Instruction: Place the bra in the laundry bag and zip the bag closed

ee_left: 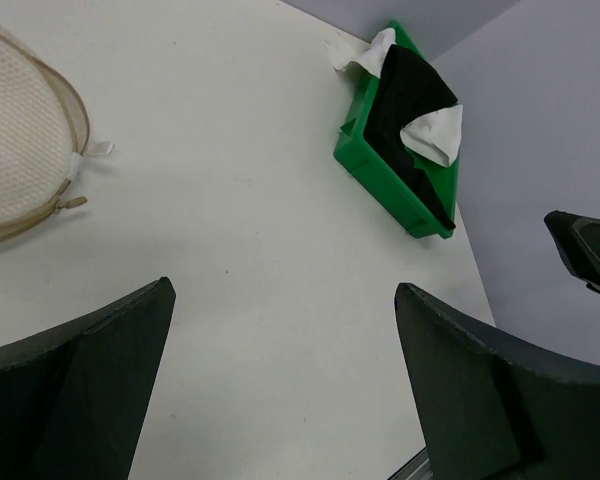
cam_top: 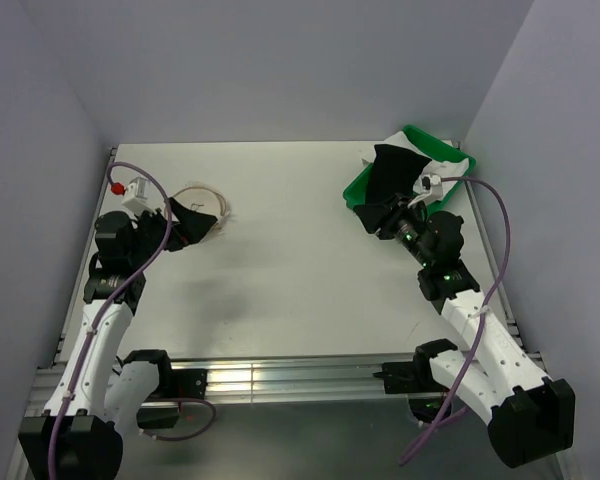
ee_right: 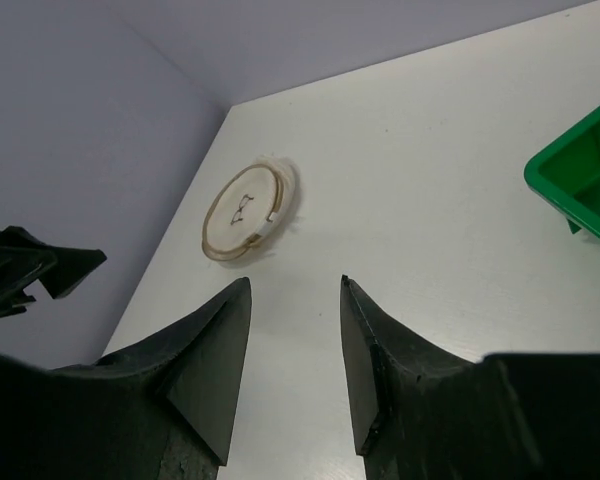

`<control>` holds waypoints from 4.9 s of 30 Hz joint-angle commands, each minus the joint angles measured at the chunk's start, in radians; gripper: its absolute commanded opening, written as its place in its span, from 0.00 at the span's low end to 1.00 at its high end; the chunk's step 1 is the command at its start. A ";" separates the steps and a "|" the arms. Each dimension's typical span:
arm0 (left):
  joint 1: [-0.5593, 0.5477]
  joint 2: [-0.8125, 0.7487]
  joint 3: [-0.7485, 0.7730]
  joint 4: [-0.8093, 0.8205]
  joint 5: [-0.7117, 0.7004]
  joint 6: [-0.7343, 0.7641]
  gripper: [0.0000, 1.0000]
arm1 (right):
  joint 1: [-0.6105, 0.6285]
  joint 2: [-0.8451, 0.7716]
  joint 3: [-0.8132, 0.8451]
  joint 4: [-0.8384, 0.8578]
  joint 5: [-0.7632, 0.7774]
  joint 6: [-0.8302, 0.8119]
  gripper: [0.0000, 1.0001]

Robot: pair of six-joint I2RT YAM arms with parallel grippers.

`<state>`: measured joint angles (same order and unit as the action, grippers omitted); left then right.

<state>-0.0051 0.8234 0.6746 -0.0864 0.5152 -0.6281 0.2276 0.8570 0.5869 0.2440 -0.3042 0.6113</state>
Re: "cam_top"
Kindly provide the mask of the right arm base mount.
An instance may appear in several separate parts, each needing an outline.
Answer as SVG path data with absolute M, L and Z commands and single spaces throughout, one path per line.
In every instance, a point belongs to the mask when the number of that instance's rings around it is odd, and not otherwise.
M 412 416 L 424 423 L 434 420 L 447 397 L 448 389 L 423 376 L 413 361 L 383 363 L 373 377 L 386 395 L 405 395 Z

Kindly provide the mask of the white bra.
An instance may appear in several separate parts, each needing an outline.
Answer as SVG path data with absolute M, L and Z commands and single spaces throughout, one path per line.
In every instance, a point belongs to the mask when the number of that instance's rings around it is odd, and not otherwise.
M 346 201 L 378 203 L 399 193 L 420 194 L 422 175 L 465 176 L 476 160 L 412 125 L 360 151 L 363 170 L 345 188 Z

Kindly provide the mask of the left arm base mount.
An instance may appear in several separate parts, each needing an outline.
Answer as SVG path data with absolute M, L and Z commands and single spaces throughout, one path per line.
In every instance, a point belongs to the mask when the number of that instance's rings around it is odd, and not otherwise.
M 146 399 L 136 415 L 144 430 L 172 429 L 184 418 L 185 408 L 199 406 L 206 396 L 205 369 L 174 369 L 165 387 L 159 387 Z

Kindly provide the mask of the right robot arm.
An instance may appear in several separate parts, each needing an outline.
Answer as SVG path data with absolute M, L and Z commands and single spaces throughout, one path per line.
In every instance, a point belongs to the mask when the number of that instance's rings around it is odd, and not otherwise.
M 461 259 L 463 218 L 427 214 L 423 204 L 410 206 L 400 195 L 354 212 L 368 233 L 399 241 L 419 262 L 424 298 L 469 347 L 462 353 L 447 339 L 419 346 L 415 383 L 426 390 L 442 386 L 458 397 L 485 423 L 492 448 L 510 468 L 569 449 L 575 393 L 540 368 L 489 307 Z

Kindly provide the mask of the black bra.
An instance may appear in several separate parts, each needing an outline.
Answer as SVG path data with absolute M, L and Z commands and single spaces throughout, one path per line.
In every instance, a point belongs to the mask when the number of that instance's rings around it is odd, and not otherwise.
M 411 196 L 430 159 L 410 149 L 377 144 L 365 193 L 366 204 L 384 203 L 395 194 Z

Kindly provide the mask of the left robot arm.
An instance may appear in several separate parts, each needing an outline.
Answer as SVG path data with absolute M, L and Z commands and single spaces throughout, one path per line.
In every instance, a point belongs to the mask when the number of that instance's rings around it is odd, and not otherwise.
M 118 376 L 113 366 L 133 320 L 146 278 L 162 251 L 199 243 L 217 224 L 213 215 L 169 198 L 169 211 L 146 206 L 112 211 L 95 222 L 97 247 L 84 287 L 82 319 L 67 366 L 41 414 L 23 419 L 18 438 L 36 479 L 113 479 L 123 442 L 150 397 L 175 386 L 164 350 L 135 350 Z

